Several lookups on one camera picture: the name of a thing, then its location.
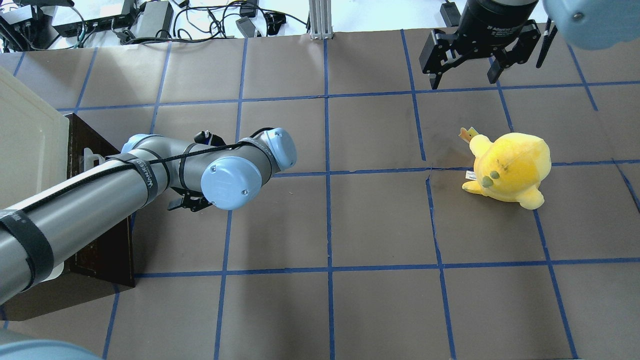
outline plush toy foot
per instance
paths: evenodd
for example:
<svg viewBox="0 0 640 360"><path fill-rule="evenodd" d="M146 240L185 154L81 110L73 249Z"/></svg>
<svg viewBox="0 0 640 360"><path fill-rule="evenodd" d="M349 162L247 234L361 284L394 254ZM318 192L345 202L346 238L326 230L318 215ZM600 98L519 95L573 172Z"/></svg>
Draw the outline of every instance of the plush toy foot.
<svg viewBox="0 0 640 360"><path fill-rule="evenodd" d="M475 180L467 181L466 183L462 184L462 190L465 190L466 192L469 192L469 193L476 193L478 195L482 195L482 188L480 187L480 184L478 184L478 182Z"/></svg>
<svg viewBox="0 0 640 360"><path fill-rule="evenodd" d="M544 204L545 197L542 196L542 193L537 187L532 186L527 191L516 197L516 201L525 209L535 210Z"/></svg>

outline yellow plush toy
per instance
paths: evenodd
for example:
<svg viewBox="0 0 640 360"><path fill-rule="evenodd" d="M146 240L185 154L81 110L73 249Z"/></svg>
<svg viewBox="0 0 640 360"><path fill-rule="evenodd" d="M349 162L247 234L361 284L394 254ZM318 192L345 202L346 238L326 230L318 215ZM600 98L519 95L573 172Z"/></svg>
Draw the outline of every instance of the yellow plush toy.
<svg viewBox="0 0 640 360"><path fill-rule="evenodd" d="M529 210L544 203L538 187L551 171L549 146L544 140L510 133L491 142L473 127L460 129L460 137L469 143L476 157L476 180L463 184L463 190L500 201L519 202Z"/></svg>

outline black strap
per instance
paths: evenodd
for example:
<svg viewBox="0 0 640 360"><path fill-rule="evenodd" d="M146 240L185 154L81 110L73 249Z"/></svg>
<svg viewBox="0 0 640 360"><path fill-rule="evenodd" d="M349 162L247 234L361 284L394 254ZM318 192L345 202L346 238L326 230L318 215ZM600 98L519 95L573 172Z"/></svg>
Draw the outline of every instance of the black strap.
<svg viewBox="0 0 640 360"><path fill-rule="evenodd" d="M31 278L26 288L46 279L53 270L53 250L49 240L22 210L0 210L0 224L27 252Z"/></svg>
<svg viewBox="0 0 640 360"><path fill-rule="evenodd" d="M198 144L192 143L189 146L187 146L187 148L184 149L184 152L182 153L182 155L189 153L189 151L191 151L193 147L196 145ZM180 179L180 185L182 185L183 189L189 189L187 187L187 184L184 183L184 163L186 162L186 160L187 158L180 159L180 165L178 166L178 178Z"/></svg>
<svg viewBox="0 0 640 360"><path fill-rule="evenodd" d="M145 185L147 186L147 201L143 207L152 202L158 196L158 181L154 171L151 169L151 164L147 160L141 159L133 154L129 154L128 152L107 156L107 160L120 160L123 163L135 165L138 174L140 174L140 177L142 177L142 180L144 180Z"/></svg>
<svg viewBox="0 0 640 360"><path fill-rule="evenodd" d="M156 159L161 159L160 155L158 155L157 152L147 149L146 147L137 147L136 150L144 150L146 152L148 152L149 154L153 155L156 157ZM162 166L164 166L164 171L166 172L166 187L164 188L165 190L169 189L169 167L166 166L166 162L162 163Z"/></svg>

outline stuffed animal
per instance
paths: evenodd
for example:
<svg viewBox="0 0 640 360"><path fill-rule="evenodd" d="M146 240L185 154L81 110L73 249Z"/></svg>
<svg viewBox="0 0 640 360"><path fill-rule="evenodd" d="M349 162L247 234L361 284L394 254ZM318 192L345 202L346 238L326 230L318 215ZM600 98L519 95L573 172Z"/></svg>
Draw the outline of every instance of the stuffed animal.
<svg viewBox="0 0 640 360"><path fill-rule="evenodd" d="M538 190L551 171L549 146L537 136L509 133L491 142L471 127L460 129L460 137L469 143L476 157L476 180L462 185L463 190L500 201L519 202L529 210L545 201Z"/></svg>

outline yellow toy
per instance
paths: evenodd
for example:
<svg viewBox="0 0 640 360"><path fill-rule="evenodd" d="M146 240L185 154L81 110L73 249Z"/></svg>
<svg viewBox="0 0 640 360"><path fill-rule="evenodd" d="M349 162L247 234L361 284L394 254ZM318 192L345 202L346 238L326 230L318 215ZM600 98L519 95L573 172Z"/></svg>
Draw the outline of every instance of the yellow toy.
<svg viewBox="0 0 640 360"><path fill-rule="evenodd" d="M545 201L538 190L551 171L549 146L537 136L510 133L491 142L471 127L460 129L476 157L476 180L462 185L466 192L482 194L506 202L519 202L529 210Z"/></svg>

